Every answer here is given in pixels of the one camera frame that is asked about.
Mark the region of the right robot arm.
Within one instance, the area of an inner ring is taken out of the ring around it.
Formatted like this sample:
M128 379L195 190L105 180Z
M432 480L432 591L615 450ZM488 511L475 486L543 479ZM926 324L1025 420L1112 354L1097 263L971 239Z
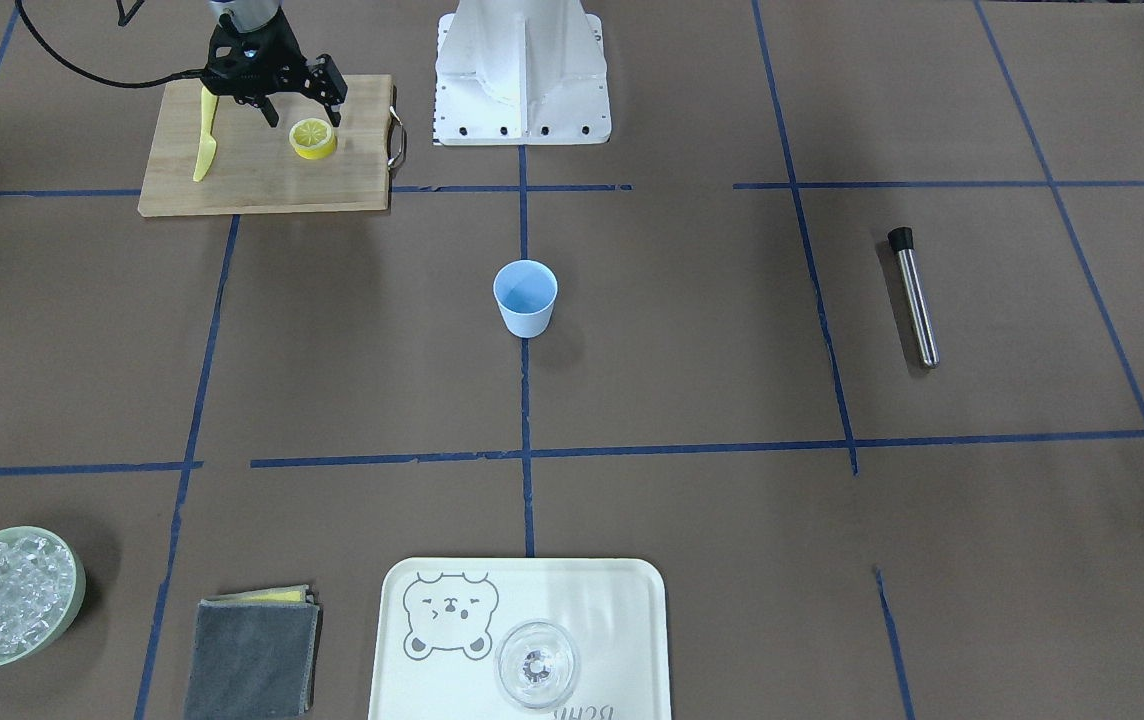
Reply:
M342 122L348 87L328 54L305 58L280 1L210 1L216 27L200 77L217 97L256 108L270 127L279 124L275 94L319 102L331 127Z

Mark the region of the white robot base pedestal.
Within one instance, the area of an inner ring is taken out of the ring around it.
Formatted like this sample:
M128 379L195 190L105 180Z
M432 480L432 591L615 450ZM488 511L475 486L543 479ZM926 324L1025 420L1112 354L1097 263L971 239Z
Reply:
M612 136L603 24L580 1L461 1L440 15L436 41L436 145L599 145Z

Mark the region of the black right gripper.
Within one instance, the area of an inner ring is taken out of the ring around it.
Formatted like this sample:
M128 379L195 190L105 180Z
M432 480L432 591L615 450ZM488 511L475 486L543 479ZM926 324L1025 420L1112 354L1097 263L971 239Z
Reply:
M269 22L251 32L235 31L233 24L219 24L208 41L202 68L202 86L215 96L237 97L257 105L271 128L278 128L280 114L272 94L293 92L319 102L331 127L342 122L342 105L348 86L329 54L307 63L296 33L287 22Z

